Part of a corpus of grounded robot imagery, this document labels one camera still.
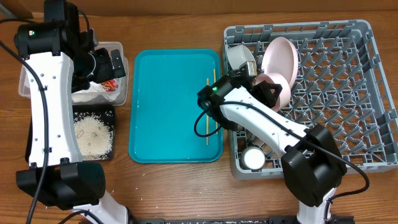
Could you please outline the red sauce packet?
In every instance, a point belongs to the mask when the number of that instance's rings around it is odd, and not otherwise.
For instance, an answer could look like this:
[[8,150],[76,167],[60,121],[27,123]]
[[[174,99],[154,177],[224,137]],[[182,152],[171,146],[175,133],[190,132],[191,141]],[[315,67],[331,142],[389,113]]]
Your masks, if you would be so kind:
[[105,91],[111,92],[116,91],[119,88],[119,83],[117,79],[112,79],[101,83],[101,86]]

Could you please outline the grey bowl with rice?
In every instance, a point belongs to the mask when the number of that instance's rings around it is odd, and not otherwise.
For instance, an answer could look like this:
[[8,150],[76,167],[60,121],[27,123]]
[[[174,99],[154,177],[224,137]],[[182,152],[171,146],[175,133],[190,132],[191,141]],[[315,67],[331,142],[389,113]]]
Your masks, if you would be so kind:
[[233,70],[237,70],[246,62],[255,62],[251,51],[245,45],[237,45],[226,51],[228,63]]

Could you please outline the small pink-white bowl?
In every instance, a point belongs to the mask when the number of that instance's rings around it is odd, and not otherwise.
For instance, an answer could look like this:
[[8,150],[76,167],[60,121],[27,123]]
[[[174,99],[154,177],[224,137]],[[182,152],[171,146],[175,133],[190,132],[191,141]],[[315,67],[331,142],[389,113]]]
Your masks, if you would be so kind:
[[290,86],[287,80],[279,73],[269,73],[269,74],[260,74],[256,78],[255,84],[260,84],[260,82],[266,81],[267,83],[271,84],[280,84],[282,87],[282,91],[276,101],[272,110],[278,112],[281,108],[287,106],[290,101],[291,92]]

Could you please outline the white napkin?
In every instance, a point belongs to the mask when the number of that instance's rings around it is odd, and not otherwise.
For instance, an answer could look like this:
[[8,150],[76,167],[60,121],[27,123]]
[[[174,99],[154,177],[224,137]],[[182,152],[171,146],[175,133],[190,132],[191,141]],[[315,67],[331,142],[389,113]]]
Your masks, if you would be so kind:
[[112,102],[121,94],[121,84],[116,91],[105,91],[101,83],[95,82],[90,83],[90,87],[87,90],[80,90],[72,94],[72,100],[74,103],[86,103],[86,102]]

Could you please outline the wooden chopstick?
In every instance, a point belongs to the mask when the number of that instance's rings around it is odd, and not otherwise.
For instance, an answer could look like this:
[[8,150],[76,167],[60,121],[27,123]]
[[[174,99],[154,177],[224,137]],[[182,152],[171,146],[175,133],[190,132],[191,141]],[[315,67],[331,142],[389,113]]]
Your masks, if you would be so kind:
[[[206,85],[209,85],[209,78],[206,79]],[[209,134],[209,116],[206,115],[206,134]],[[209,144],[209,137],[206,137],[206,145]]]
[[[214,68],[213,69],[213,83],[215,83],[215,82],[216,82],[216,69]],[[216,130],[218,129],[218,123],[216,121],[215,121],[215,128],[216,128]]]

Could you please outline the large white plate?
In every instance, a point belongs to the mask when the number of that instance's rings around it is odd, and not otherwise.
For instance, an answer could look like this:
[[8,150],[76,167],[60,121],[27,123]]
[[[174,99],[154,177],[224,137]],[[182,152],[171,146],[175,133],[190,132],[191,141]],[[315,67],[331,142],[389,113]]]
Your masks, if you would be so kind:
[[299,59],[295,45],[285,37],[277,37],[267,46],[261,70],[265,73],[281,74],[292,88],[299,69]]

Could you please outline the white cup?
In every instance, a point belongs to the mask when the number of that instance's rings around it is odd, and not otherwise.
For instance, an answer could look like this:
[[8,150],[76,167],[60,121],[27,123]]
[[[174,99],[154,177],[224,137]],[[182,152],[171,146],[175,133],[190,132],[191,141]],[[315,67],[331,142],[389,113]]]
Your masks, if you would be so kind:
[[241,162],[243,166],[249,170],[259,170],[265,164],[264,152],[258,147],[247,147],[241,154]]

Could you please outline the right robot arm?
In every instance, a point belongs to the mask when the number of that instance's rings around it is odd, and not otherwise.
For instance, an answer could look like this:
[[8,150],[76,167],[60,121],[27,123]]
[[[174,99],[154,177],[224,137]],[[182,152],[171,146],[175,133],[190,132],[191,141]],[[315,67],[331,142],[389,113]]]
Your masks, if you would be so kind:
[[326,127],[309,128],[272,109],[285,82],[267,82],[243,65],[202,88],[197,103],[220,127],[242,126],[280,157],[285,184],[299,200],[296,223],[331,223],[331,198],[347,168]]

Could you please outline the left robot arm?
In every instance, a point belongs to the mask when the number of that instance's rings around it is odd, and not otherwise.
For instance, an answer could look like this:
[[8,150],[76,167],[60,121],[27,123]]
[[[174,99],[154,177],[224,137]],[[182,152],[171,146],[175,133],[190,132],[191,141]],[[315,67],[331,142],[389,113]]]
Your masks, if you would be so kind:
[[104,170],[85,162],[76,141],[72,93],[91,82],[125,76],[118,50],[97,49],[92,30],[81,31],[80,11],[66,1],[45,1],[44,21],[19,26],[16,59],[30,84],[32,142],[29,168],[17,186],[34,203],[68,210],[96,223],[134,223],[128,208],[106,191]]

